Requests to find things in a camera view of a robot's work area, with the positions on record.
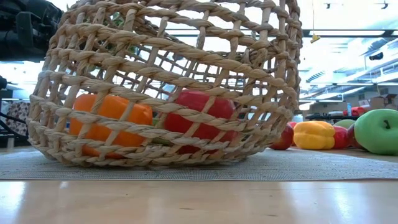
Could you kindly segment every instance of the plastic fruit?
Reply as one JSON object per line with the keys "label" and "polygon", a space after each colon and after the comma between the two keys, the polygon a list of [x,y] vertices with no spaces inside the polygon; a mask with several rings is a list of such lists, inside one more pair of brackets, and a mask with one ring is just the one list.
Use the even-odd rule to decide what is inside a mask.
{"label": "plastic fruit", "polygon": [[335,123],[334,126],[340,126],[340,127],[348,129],[354,123],[355,123],[355,121],[352,119],[344,119],[344,120],[341,120],[341,121]]}
{"label": "plastic fruit", "polygon": [[297,122],[291,121],[288,124],[294,129],[294,126],[296,126]]}
{"label": "plastic fruit", "polygon": [[270,148],[275,150],[286,150],[288,149],[293,143],[293,128],[287,124],[286,128],[280,135],[278,141],[274,142]]}
{"label": "plastic fruit", "polygon": [[[201,91],[195,90],[183,90],[174,103],[186,106],[191,110],[202,111],[205,107],[210,96]],[[216,118],[230,119],[235,110],[235,105],[232,100],[217,97],[213,106],[210,107],[207,114],[210,114]],[[164,127],[166,130],[185,133],[189,130],[192,121],[183,118],[180,115],[169,113],[166,117]],[[214,126],[207,124],[200,124],[199,128],[195,131],[192,137],[200,139],[209,139],[217,137],[220,130]],[[220,142],[231,141],[238,133],[236,131],[227,131],[226,134],[219,140]],[[200,148],[195,146],[182,146],[179,150],[179,154],[189,154],[199,151]],[[207,151],[206,153],[211,154],[217,150]]]}
{"label": "plastic fruit", "polygon": [[366,150],[363,146],[361,146],[355,139],[355,123],[351,125],[348,130],[347,130],[347,135],[349,139],[349,144],[357,149],[364,149]]}
{"label": "plastic fruit", "polygon": [[294,142],[301,149],[323,150],[335,145],[335,129],[324,121],[306,121],[294,127]]}
{"label": "plastic fruit", "polygon": [[[78,111],[86,111],[90,112],[91,108],[94,105],[96,95],[94,94],[83,94],[80,95],[73,105],[73,109]],[[98,115],[105,116],[107,118],[119,119],[124,110],[126,109],[129,101],[118,97],[107,95],[104,99],[103,104],[99,108]],[[130,115],[127,119],[135,124],[152,124],[152,109],[150,106],[135,104],[134,108],[130,112]],[[69,133],[72,135],[78,135],[80,129],[83,127],[83,123],[78,121],[77,119],[70,120],[70,128]],[[90,130],[87,132],[85,138],[92,139],[97,141],[106,141],[108,136],[111,134],[111,130],[105,126],[93,124],[91,125]],[[125,131],[121,131],[112,144],[120,145],[120,146],[140,146],[140,144],[145,140],[144,137],[141,137],[138,134],[131,134]],[[88,147],[86,145],[82,148],[84,156],[99,156],[101,153],[92,147]],[[108,153],[106,158],[110,159],[123,159],[124,156],[116,153]]]}
{"label": "plastic fruit", "polygon": [[369,111],[358,118],[354,132],[355,139],[368,151],[388,156],[398,154],[398,111]]}
{"label": "plastic fruit", "polygon": [[349,138],[348,132],[346,128],[341,126],[334,126],[335,135],[333,136],[335,139],[335,145],[333,149],[345,149],[349,146]]}

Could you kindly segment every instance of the gray rug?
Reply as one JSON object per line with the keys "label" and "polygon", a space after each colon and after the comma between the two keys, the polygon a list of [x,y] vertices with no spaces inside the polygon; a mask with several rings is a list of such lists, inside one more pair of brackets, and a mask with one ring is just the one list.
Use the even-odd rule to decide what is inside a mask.
{"label": "gray rug", "polygon": [[82,168],[47,160],[39,152],[0,156],[0,180],[347,180],[398,179],[398,163],[323,152],[288,150],[230,165],[186,168]]}

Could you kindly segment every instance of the wooden table surface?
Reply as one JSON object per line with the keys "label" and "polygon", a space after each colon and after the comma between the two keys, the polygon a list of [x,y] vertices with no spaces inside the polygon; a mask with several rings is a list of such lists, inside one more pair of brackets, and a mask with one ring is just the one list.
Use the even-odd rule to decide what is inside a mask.
{"label": "wooden table surface", "polygon": [[397,223],[397,181],[0,182],[0,223]]}

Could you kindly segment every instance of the orange bell pepper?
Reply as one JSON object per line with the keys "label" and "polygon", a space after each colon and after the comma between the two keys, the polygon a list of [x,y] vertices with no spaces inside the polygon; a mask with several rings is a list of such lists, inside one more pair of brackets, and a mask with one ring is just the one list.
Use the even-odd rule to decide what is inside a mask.
{"label": "orange bell pepper", "polygon": [[[80,95],[74,104],[74,109],[78,111],[87,111],[90,112],[91,108],[94,105],[96,95]],[[107,118],[119,119],[124,110],[126,109],[129,101],[118,97],[108,95],[105,97],[101,108],[98,111],[98,115],[105,116]],[[135,123],[135,124],[152,124],[152,108],[146,105],[135,104],[132,109],[127,121]],[[83,123],[78,121],[77,119],[70,120],[69,133],[72,135],[78,135],[80,129],[83,127]],[[111,130],[105,126],[93,124],[90,130],[87,132],[85,138],[92,139],[97,141],[105,141],[108,136],[111,134]],[[127,133],[125,131],[121,131],[118,136],[113,141],[113,144],[120,146],[140,146],[141,143],[145,140],[144,137],[141,137],[137,134]],[[92,147],[83,146],[83,155],[85,156],[99,156],[100,152],[93,149]],[[106,158],[111,159],[123,159],[122,155],[116,153],[108,153]]]}
{"label": "orange bell pepper", "polygon": [[306,121],[294,126],[294,143],[301,149],[331,149],[335,145],[335,129],[324,121]]}

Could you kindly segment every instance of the woven basket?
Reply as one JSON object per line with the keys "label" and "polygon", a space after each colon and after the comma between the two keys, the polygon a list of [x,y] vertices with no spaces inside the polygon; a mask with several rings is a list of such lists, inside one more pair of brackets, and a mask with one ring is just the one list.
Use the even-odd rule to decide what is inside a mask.
{"label": "woven basket", "polygon": [[[223,7],[226,4],[238,11]],[[262,12],[257,22],[245,16],[253,9]],[[201,19],[181,16],[182,11],[200,13]],[[273,14],[278,29],[268,23]],[[63,15],[50,40],[30,96],[29,141],[49,159],[82,166],[212,164],[261,152],[280,136],[298,108],[299,15],[296,0],[280,0],[279,6],[270,0],[81,0]],[[229,26],[213,25],[215,17]],[[169,35],[166,28],[171,24],[197,31],[196,47]],[[206,51],[206,37],[228,41],[230,48]],[[170,85],[172,90],[165,91]],[[185,89],[210,96],[201,111],[175,103]],[[96,95],[91,111],[74,110],[80,93]],[[107,95],[129,101],[120,118],[98,114]],[[207,113],[215,99],[233,101],[230,119]],[[157,123],[128,122],[135,104],[150,106]],[[172,113],[193,121],[191,128],[185,133],[164,128]],[[78,134],[70,134],[71,119],[84,124]],[[195,137],[202,124],[219,129],[217,136]],[[109,128],[108,138],[86,138],[93,125]],[[229,131],[234,138],[221,141]],[[121,132],[144,140],[138,146],[114,144]],[[198,150],[181,153],[184,146]],[[85,154],[84,147],[98,155]],[[122,158],[109,158],[110,152]]]}

